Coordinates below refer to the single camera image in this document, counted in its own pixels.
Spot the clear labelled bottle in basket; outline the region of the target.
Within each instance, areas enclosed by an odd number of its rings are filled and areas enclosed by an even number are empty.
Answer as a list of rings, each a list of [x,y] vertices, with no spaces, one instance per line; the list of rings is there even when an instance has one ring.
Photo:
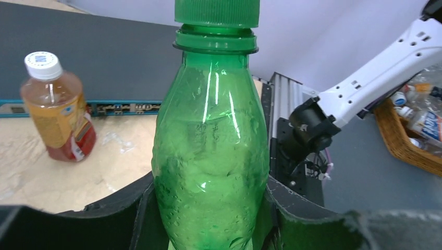
[[[415,111],[408,106],[394,107],[397,114],[407,121],[407,128],[441,146],[441,116],[430,110]]]

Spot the white bottle cap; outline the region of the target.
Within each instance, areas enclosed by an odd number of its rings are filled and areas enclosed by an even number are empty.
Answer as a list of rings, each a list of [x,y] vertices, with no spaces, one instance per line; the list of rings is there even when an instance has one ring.
[[[63,74],[58,57],[50,52],[33,52],[24,58],[28,75],[38,80],[54,80]]]

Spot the dark blue network switch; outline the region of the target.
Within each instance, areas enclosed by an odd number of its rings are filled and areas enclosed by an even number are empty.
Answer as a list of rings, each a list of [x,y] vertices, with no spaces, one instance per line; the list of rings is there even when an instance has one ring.
[[[83,83],[93,117],[156,114],[181,65],[176,27],[1,3],[1,117],[29,115],[24,58],[55,54]]]

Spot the green plastic bottle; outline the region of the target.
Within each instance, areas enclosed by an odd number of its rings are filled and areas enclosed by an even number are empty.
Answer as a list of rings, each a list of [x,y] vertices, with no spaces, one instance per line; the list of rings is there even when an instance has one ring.
[[[249,70],[250,29],[184,24],[182,63],[156,120],[152,172],[174,249],[251,249],[269,172]]]

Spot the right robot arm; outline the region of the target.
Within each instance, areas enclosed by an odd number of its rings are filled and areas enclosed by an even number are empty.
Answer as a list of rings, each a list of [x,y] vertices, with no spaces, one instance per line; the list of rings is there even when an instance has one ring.
[[[294,161],[329,147],[332,137],[371,103],[441,62],[441,1],[428,1],[421,16],[385,50],[346,79],[296,106],[292,131],[279,143]]]

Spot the aluminium frame rail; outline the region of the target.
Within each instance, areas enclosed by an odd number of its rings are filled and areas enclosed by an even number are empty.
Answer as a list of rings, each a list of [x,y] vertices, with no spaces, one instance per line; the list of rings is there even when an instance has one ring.
[[[288,119],[293,110],[318,91],[275,72],[270,80],[272,86],[272,102],[269,135],[276,138],[277,120]]]

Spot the woven wicker basket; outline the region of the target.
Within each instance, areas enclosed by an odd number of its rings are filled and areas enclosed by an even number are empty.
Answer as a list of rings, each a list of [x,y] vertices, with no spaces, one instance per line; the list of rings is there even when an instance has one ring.
[[[406,120],[399,117],[390,100],[379,104],[373,114],[384,143],[395,158],[441,176],[441,159],[411,143],[409,136],[417,134],[405,127]]]

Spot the green bottle cap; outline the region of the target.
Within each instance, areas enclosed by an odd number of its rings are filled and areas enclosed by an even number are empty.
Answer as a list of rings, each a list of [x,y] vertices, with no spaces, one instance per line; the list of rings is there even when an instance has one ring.
[[[223,28],[256,28],[260,0],[175,0],[175,21]]]

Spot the brown drink bottle in basket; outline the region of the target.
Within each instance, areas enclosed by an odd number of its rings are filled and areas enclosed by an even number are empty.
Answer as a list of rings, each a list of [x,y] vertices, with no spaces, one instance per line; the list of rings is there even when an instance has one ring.
[[[441,101],[441,87],[431,83],[405,84],[402,90],[410,102],[425,98]]]

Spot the tea bottle with yellow-red label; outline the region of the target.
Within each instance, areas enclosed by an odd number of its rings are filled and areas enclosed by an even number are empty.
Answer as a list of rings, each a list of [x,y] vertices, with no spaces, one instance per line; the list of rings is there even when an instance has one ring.
[[[29,76],[20,95],[50,158],[79,162],[90,155],[96,132],[83,95],[83,85],[63,70],[54,80]]]

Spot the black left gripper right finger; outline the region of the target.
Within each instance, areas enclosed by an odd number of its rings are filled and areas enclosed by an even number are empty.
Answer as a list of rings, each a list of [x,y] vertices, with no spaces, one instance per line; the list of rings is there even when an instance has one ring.
[[[256,249],[441,249],[441,211],[332,212],[269,177]]]

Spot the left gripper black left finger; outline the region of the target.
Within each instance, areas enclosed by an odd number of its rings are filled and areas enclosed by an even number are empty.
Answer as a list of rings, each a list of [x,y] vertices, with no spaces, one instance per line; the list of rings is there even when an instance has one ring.
[[[1,206],[1,249],[167,249],[151,173],[81,211]]]

